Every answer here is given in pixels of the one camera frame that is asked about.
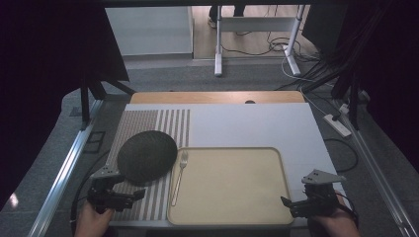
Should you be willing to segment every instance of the beige tray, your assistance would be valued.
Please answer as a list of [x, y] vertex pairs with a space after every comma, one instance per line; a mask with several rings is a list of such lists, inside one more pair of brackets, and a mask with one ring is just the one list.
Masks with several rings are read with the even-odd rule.
[[[183, 150], [189, 160], [172, 206]], [[173, 167], [167, 215], [175, 225], [287, 225], [293, 217], [281, 196], [290, 198], [275, 148], [181, 148]]]

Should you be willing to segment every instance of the person's left hand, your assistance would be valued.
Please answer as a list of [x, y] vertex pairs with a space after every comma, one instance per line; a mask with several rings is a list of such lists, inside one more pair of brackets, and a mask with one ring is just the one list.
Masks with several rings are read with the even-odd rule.
[[107, 209], [99, 214], [92, 204], [86, 200], [77, 220], [75, 237], [101, 237], [108, 229], [114, 214], [113, 209]]

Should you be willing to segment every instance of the shoe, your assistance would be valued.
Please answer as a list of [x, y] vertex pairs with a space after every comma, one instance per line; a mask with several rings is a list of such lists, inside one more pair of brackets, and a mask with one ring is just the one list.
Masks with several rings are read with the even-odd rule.
[[210, 17], [209, 17], [209, 26], [213, 29], [216, 29], [216, 22], [213, 22]]

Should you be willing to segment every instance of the fork handle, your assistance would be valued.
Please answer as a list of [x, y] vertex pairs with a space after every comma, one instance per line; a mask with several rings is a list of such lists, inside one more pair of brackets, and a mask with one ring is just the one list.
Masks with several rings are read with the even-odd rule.
[[181, 171], [179, 172], [179, 178], [178, 178], [178, 182], [176, 183], [175, 194], [173, 194], [173, 198], [172, 198], [172, 205], [176, 205], [176, 201], [178, 200], [178, 192], [179, 192], [179, 186], [181, 184], [182, 172], [183, 172], [183, 169], [181, 169]]

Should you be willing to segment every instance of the striped placemat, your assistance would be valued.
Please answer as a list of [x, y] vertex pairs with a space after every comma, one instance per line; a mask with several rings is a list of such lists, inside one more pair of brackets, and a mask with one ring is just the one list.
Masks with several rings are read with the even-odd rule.
[[[190, 110], [124, 111], [107, 160], [110, 168], [118, 170], [118, 152], [132, 136], [142, 131], [159, 130], [169, 134], [178, 148], [189, 144]], [[145, 197], [134, 203], [132, 209], [116, 212], [113, 221], [166, 220], [171, 171], [146, 187]], [[116, 184], [114, 191], [132, 194], [139, 190], [128, 182]]]

